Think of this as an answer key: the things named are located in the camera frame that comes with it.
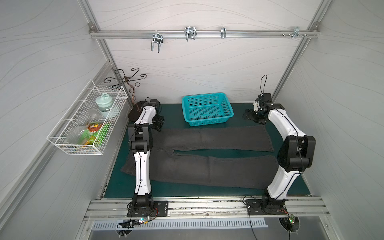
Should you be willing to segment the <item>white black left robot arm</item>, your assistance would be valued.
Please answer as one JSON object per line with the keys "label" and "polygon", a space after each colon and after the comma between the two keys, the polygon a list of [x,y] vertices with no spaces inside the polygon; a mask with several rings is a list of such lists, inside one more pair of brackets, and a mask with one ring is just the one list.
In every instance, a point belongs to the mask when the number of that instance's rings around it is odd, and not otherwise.
{"label": "white black left robot arm", "polygon": [[129,149],[133,153],[136,166],[136,186],[129,210],[153,210],[154,202],[151,195],[150,155],[153,148],[152,125],[159,116],[160,102],[151,100],[142,105],[138,119],[128,125]]}

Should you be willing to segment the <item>dark grey long pants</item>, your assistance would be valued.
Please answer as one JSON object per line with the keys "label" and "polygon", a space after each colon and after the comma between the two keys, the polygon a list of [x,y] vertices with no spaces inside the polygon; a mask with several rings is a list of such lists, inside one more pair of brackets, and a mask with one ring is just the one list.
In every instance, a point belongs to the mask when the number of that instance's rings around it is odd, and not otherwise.
{"label": "dark grey long pants", "polygon": [[149,166],[136,168],[131,154],[123,173],[146,171],[159,182],[266,189],[279,168],[264,126],[165,129],[153,139]]}

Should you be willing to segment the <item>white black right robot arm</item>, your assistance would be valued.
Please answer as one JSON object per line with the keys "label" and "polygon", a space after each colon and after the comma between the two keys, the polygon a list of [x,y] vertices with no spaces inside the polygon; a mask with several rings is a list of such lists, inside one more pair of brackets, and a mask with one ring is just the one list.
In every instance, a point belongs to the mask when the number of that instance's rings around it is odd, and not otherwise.
{"label": "white black right robot arm", "polygon": [[301,131],[283,105],[273,102],[270,93],[260,94],[254,102],[254,109],[246,109],[243,118],[263,125],[272,122],[284,140],[277,157],[278,171],[260,203],[267,214],[284,213],[283,205],[289,189],[313,163],[316,139]]}

